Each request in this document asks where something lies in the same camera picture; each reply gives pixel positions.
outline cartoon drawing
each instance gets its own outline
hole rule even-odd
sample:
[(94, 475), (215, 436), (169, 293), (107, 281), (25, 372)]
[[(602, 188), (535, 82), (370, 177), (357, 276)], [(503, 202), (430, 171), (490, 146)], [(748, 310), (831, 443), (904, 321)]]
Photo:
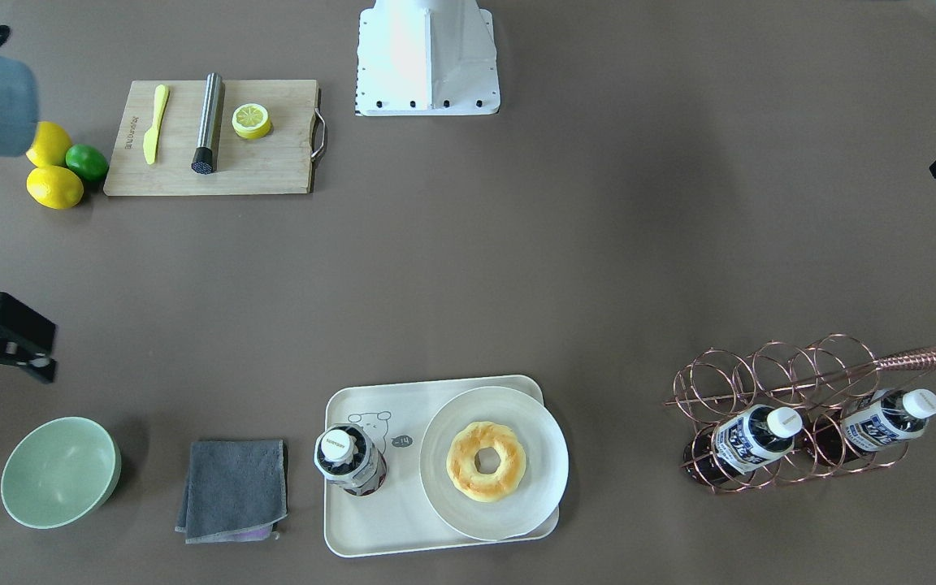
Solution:
[(389, 419), (392, 418), (391, 412), (383, 410), (380, 412), (361, 412), (360, 414), (350, 414), (349, 422), (353, 425), (359, 425), (366, 431), (370, 440), (378, 445), (378, 450), (385, 454), (387, 447), (385, 437), (389, 434)]

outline brown tabletop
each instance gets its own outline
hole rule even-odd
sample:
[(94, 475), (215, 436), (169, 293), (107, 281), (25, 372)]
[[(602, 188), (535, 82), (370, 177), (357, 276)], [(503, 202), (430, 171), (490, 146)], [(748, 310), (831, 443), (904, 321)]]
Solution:
[[(936, 345), (934, 3), (487, 0), (502, 107), (446, 119), (353, 114), (371, 4), (0, 2), (0, 53), (77, 143), (111, 151), (135, 79), (212, 71), (318, 80), (330, 140), (309, 195), (65, 211), (0, 158), (0, 290), (59, 326), (55, 383), (0, 366), (0, 475), (59, 416), (123, 453), (73, 525), (0, 502), (0, 584), (936, 582), (936, 418), (892, 470), (712, 496), (661, 404), (710, 347)], [(568, 444), (550, 536), (328, 551), (335, 392), (510, 374)], [(279, 539), (174, 532), (203, 438), (286, 442)]]

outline yellow lemon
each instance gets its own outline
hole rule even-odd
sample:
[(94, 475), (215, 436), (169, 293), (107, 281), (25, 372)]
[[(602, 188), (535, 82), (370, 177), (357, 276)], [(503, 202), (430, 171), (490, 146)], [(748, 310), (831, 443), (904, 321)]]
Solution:
[(70, 169), (38, 167), (27, 176), (27, 193), (45, 207), (66, 210), (81, 201), (85, 185)]
[(40, 122), (34, 131), (34, 142), (27, 149), (27, 158), (36, 167), (62, 167), (63, 156), (71, 148), (71, 137), (59, 123)]
[(237, 136), (256, 140), (270, 133), (270, 112), (259, 104), (244, 104), (233, 111), (233, 129)]

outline lemon slice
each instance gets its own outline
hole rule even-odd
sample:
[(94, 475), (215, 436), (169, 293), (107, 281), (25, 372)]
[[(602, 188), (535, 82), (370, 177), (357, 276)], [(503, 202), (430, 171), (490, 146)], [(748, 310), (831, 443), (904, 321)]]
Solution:
[(237, 136), (256, 140), (270, 133), (270, 112), (259, 104), (244, 104), (233, 111), (233, 129)]

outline bottle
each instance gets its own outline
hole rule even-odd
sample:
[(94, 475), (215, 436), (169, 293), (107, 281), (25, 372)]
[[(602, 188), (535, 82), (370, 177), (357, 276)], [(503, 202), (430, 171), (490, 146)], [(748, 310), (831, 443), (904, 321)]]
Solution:
[(721, 485), (787, 455), (802, 428), (803, 419), (792, 408), (751, 406), (687, 445), (684, 470), (699, 483)]
[(353, 496), (370, 496), (385, 482), (388, 464), (359, 425), (334, 425), (317, 437), (316, 469), (328, 483)]
[[(832, 425), (817, 429), (814, 440), (818, 450), (809, 447), (808, 451), (820, 463), (830, 466), (853, 462), (863, 455), (921, 437), (934, 414), (936, 395), (930, 390), (902, 392), (882, 388), (844, 408), (839, 431)], [(850, 448), (844, 447), (844, 440)]]

